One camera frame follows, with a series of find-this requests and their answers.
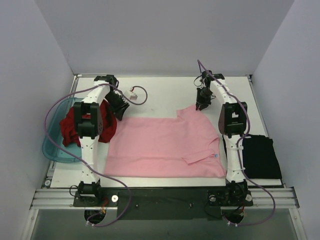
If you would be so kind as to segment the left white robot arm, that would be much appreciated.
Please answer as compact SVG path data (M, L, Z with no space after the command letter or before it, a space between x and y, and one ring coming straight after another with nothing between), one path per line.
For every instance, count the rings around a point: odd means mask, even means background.
M73 104L74 129L78 135L81 148L80 183L77 187L78 195L85 197L91 206L98 206L103 200L100 184L102 173L98 173L98 143L104 126L101 105L109 100L111 107L115 107L115 117L121 119L129 103L118 95L119 81L114 75L98 75L93 80L93 87L88 90L86 97Z

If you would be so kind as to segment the pink t shirt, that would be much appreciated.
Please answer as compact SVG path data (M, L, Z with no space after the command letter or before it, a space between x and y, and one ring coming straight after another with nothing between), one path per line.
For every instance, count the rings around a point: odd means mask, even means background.
M220 139L194 106L175 118L127 117L108 147L104 174L137 178L224 178Z

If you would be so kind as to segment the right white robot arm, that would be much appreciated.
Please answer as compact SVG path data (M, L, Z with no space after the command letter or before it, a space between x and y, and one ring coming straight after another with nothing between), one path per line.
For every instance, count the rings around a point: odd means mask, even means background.
M246 177L242 160L243 138L249 132L247 129L250 128L247 104L230 92L222 74L213 74L207 70L201 72L197 78L200 84L196 86L196 110L202 111L208 108L214 99L221 104L218 130L225 144L226 181L229 184L244 184Z

